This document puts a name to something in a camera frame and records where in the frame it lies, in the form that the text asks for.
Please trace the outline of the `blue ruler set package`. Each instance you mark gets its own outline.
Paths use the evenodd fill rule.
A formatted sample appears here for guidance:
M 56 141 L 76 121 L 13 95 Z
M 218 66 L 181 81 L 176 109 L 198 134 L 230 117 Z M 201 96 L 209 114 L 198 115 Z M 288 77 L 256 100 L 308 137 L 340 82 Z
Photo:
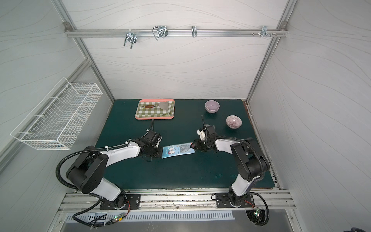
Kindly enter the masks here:
M 165 159 L 193 153 L 195 153 L 195 150 L 191 148 L 191 143 L 171 145 L 163 148 L 162 158 Z

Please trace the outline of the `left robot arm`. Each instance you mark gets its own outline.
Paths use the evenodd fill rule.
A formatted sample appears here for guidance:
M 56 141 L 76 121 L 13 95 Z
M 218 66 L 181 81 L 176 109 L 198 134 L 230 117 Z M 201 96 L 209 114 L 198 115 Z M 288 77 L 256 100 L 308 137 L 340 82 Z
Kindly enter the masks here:
M 157 157 L 162 152 L 159 146 L 162 136 L 152 130 L 122 145 L 96 149 L 87 147 L 79 154 L 66 172 L 66 178 L 82 193 L 96 195 L 121 209 L 125 206 L 126 192 L 104 178 L 107 167 L 138 156 Z

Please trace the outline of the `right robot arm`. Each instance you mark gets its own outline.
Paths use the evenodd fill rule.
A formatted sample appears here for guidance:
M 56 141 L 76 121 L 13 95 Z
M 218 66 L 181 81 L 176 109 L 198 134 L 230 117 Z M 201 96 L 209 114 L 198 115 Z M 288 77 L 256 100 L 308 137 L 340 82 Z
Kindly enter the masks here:
M 253 138 L 239 139 L 218 135 L 215 126 L 204 125 L 197 130 L 198 139 L 190 147 L 196 151 L 220 151 L 233 156 L 238 175 L 229 187 L 230 204 L 239 207 L 244 198 L 252 195 L 250 190 L 255 183 L 264 179 L 270 164 L 264 156 L 258 142 Z

